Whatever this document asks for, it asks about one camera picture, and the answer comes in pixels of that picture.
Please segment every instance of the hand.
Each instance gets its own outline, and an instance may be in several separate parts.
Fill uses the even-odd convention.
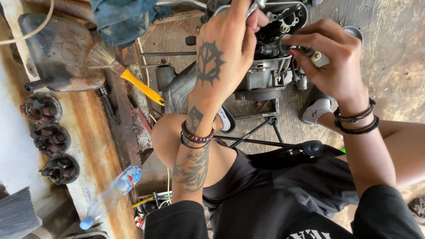
[[[218,109],[239,85],[254,60],[254,31],[268,23],[260,10],[245,22],[251,0],[233,0],[230,8],[201,27],[196,39],[197,81],[189,100]]]
[[[367,87],[360,73],[361,41],[344,31],[331,19],[323,19],[298,30],[294,35],[282,39],[288,45],[312,47],[329,58],[330,63],[317,67],[301,50],[293,49],[297,64],[304,70],[308,79],[323,93],[336,99],[343,106],[357,102],[366,108]]]

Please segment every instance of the bracelet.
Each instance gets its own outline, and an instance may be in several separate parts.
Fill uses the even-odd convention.
[[[181,124],[181,134],[183,136],[185,136],[191,142],[198,143],[198,144],[204,144],[204,143],[208,143],[209,141],[211,141],[211,139],[213,138],[213,136],[215,134],[215,129],[211,128],[211,133],[207,137],[197,137],[197,136],[189,133],[189,131],[187,131],[186,121],[183,121],[183,123]]]
[[[376,102],[374,100],[372,100],[371,98],[369,98],[369,108],[358,115],[355,116],[350,116],[350,117],[343,117],[340,116],[340,107],[338,107],[335,111],[334,111],[334,116],[336,117],[336,120],[341,121],[341,122],[345,122],[345,123],[351,123],[351,124],[355,124],[357,122],[359,122],[360,120],[366,118],[367,116],[372,114],[373,108],[376,105]]]
[[[183,134],[181,134],[180,135],[180,143],[181,144],[183,144],[184,146],[186,146],[186,147],[188,147],[188,148],[191,148],[191,149],[200,149],[200,148],[203,148],[203,147],[205,147],[205,146],[207,146],[207,145],[209,145],[210,144],[210,141],[208,141],[206,144],[204,144],[203,146],[201,146],[201,147],[198,147],[198,148],[195,148],[195,147],[192,147],[192,146],[189,146],[189,145],[187,145],[184,141],[183,141]]]
[[[378,125],[379,125],[379,117],[376,115],[374,115],[374,120],[372,123],[359,129],[345,129],[343,128],[341,121],[335,119],[335,126],[339,128],[343,133],[346,133],[346,134],[355,134],[355,135],[367,134],[371,132],[372,130],[376,129]]]

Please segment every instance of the red fingernail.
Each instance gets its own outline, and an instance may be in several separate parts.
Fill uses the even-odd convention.
[[[293,58],[295,58],[295,52],[294,52],[293,50],[289,50],[289,54],[291,54],[291,56],[292,56]]]

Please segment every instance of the hand tattoo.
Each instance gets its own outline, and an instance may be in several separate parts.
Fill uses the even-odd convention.
[[[183,162],[174,163],[173,178],[176,183],[184,183],[183,192],[194,193],[204,187],[208,172],[209,147],[191,149]]]
[[[194,134],[196,129],[199,126],[204,115],[199,112],[199,110],[193,106],[192,109],[187,113],[186,118],[186,129],[189,133]]]
[[[220,73],[220,66],[226,63],[220,59],[220,56],[224,52],[221,52],[217,49],[215,41],[213,43],[204,42],[202,40],[202,45],[199,47],[198,52],[198,61],[196,63],[196,73],[199,80],[202,81],[202,86],[204,86],[204,81],[209,81],[211,86],[214,79],[220,81],[218,74]]]

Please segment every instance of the right hand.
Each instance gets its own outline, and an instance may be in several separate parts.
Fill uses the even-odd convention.
[[[362,43],[358,38],[346,33],[331,19],[323,19],[283,38],[282,42],[311,47],[328,57],[328,65],[317,67],[301,50],[290,51],[308,79],[323,93],[335,98],[340,107],[359,101],[368,105],[368,91],[360,73]]]

